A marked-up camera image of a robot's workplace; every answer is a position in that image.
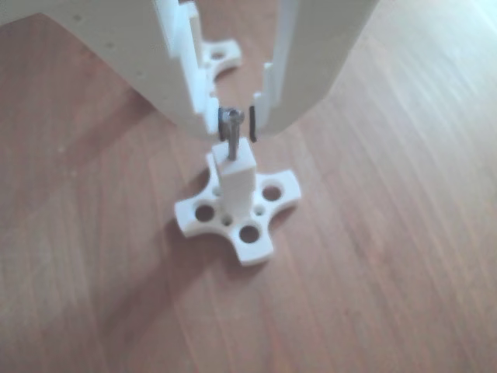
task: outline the cross-shaped base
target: cross-shaped base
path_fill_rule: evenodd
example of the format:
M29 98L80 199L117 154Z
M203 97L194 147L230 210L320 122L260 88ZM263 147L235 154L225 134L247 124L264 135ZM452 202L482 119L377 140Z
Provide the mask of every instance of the cross-shaped base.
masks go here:
M269 222L278 212L297 204L301 189L290 170L256 174L255 160L247 162L253 155L246 138L240 140L240 156L234 161L239 164L228 164L235 171L225 172L223 167L227 163L220 162L219 157L225 152L228 153L228 145L222 143L207 154L209 182L195 197L175 204L176 220L185 237L203 233L222 235L231 242L243 266L261 263L273 254ZM252 186L247 182L247 176L250 180L251 175ZM240 194L238 200L233 200L236 193Z

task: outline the wooden table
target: wooden table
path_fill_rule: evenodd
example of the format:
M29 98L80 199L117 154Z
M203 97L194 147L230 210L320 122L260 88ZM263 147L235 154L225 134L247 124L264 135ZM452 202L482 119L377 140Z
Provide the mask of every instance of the wooden table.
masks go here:
M276 3L199 7L248 107ZM254 145L304 199L242 268L173 220L209 144L47 18L2 27L0 372L496 372L496 97L494 0L383 0L328 97Z

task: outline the white plastic part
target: white plastic part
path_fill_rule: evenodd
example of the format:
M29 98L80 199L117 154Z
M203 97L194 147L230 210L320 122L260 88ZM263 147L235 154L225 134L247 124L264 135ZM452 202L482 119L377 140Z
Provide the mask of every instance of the white plastic part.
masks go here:
M228 161L227 156L227 143L213 147L207 155L210 170L207 186L195 197L176 203L176 220L186 237L204 233L222 235L231 242L242 265L258 264L273 254L269 236L271 219L278 212L296 205L301 198L301 189L290 170L273 175L256 174L255 160L246 138L240 139L235 161ZM263 196L267 187L280 191L276 200ZM212 209L212 216L201 221L196 213L206 207ZM250 229L255 235L244 237L244 230Z
M276 134L330 90L378 0L280 0L273 62L254 95L257 135Z
M0 24L43 11L176 125L199 138L217 138L219 101L214 96L214 78L224 69L239 66L241 51L233 40L203 41L193 2L62 2L2 0Z

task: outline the black rubber band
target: black rubber band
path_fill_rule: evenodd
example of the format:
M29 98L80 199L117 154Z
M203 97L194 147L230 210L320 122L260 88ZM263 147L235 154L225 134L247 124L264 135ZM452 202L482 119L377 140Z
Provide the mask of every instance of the black rubber band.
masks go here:
M250 106L248 109L249 125L250 125L250 141L257 142L257 136L255 136L255 106Z
M219 132L219 140L224 141L224 131L223 131L223 108L217 109L217 132Z

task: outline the small hole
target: small hole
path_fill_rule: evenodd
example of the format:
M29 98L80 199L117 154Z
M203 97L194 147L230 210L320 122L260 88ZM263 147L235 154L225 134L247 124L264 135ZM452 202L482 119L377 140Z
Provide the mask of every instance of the small hole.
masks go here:
M277 186L267 186L262 191L262 195L267 200L275 201L281 198L281 190Z
M221 219L221 222L223 223L224 226L229 227L233 222L233 218L230 215L225 215Z
M245 243L254 243L259 239L259 230L252 225L246 225L240 230L240 239Z
M254 207L254 212L257 216L261 216L264 215L266 209L264 208L264 206L259 205Z
M212 58L213 60L222 60L224 58L224 52L213 52L211 55L210 55L210 58Z
M195 210L195 218L203 223L211 221L214 217L214 209L206 204L199 206Z

